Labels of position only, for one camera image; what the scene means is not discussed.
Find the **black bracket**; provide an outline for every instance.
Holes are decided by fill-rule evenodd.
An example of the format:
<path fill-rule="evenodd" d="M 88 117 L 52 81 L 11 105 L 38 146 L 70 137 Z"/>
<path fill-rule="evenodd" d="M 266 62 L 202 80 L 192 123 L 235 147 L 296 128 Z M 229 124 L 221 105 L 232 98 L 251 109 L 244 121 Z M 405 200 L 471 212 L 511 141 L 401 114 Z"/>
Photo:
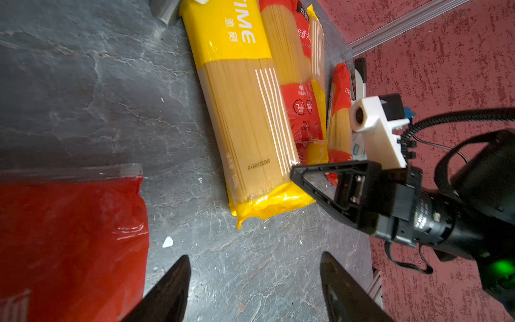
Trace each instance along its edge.
<path fill-rule="evenodd" d="M 307 173 L 336 173 L 338 186 L 334 200 L 305 179 Z M 349 161 L 307 166 L 294 166 L 291 180 L 313 197 L 339 222 L 358 229 L 359 220 L 381 174 L 381 164 L 373 161 Z"/>

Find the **green light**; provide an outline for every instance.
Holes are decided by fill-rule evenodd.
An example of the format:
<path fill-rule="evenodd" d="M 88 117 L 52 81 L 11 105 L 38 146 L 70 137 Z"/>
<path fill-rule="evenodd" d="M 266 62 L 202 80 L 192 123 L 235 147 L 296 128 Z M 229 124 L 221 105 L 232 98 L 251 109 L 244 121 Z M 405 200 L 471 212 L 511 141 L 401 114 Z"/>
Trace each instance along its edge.
<path fill-rule="evenodd" d="M 512 260 L 501 260 L 493 263 L 491 266 L 494 273 L 499 275 L 512 275 L 515 274 L 515 265 Z"/>

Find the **red pasta package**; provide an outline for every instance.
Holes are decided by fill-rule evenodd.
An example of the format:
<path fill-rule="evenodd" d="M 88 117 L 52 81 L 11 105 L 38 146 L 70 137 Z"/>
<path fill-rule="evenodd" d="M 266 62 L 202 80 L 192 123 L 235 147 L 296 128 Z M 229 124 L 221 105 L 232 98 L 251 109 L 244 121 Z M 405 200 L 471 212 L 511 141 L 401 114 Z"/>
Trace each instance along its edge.
<path fill-rule="evenodd" d="M 140 169 L 0 173 L 4 320 L 118 321 L 142 299 L 149 239 Z"/>
<path fill-rule="evenodd" d="M 329 162 L 352 161 L 352 129 L 349 119 L 351 102 L 351 74 L 344 63 L 338 64 L 333 73 L 328 110 L 328 149 Z M 327 178 L 337 185 L 338 178 L 334 173 Z"/>

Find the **clear plastic bag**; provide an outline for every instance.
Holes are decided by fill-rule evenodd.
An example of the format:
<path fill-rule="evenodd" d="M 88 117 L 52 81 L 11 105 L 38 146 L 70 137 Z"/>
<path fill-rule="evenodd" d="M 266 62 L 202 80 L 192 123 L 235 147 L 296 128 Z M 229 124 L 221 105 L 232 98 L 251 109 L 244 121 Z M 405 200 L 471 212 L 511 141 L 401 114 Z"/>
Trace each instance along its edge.
<path fill-rule="evenodd" d="M 0 316 L 117 321 L 142 299 L 141 166 L 0 172 Z"/>
<path fill-rule="evenodd" d="M 322 24 L 313 10 L 313 5 L 310 5 L 306 11 L 310 19 L 311 84 L 317 102 L 323 137 L 323 140 L 314 140 L 307 144 L 306 164 L 311 165 L 328 163 L 329 156 L 327 151 L 327 106 L 325 105 L 324 34 Z"/>

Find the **plastic packaging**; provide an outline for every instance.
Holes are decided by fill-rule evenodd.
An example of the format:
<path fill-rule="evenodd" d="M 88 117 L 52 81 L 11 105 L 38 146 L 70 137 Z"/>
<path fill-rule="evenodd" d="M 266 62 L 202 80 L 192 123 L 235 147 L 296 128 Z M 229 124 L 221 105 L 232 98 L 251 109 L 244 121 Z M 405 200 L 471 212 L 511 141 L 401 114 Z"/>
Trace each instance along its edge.
<path fill-rule="evenodd" d="M 322 125 L 323 140 L 314 140 L 307 144 L 305 151 L 305 163 L 321 164 L 329 162 L 327 150 L 327 113 L 325 105 L 325 63 L 324 63 L 324 34 L 322 24 L 318 21 L 318 17 L 313 10 L 313 5 L 307 9 L 307 15 L 310 19 L 310 35 L 311 35 L 311 84 L 313 93 L 317 102 L 318 114 Z"/>
<path fill-rule="evenodd" d="M 260 0 L 259 4 L 294 140 L 322 140 L 310 82 L 311 39 L 304 6 L 300 0 Z"/>
<path fill-rule="evenodd" d="M 344 63 L 338 64 L 333 73 L 328 110 L 328 149 L 329 162 L 347 162 L 352 160 L 352 129 L 349 120 L 351 108 L 351 75 Z M 327 178 L 337 185 L 336 174 Z"/>
<path fill-rule="evenodd" d="M 184 0 L 180 14 L 238 228 L 313 203 L 289 179 L 299 158 L 257 2 Z"/>
<path fill-rule="evenodd" d="M 307 146 L 310 142 L 297 143 L 297 152 L 299 153 L 299 160 L 301 165 L 307 165 Z"/>
<path fill-rule="evenodd" d="M 0 173 L 0 316 L 118 321 L 142 299 L 141 167 Z"/>

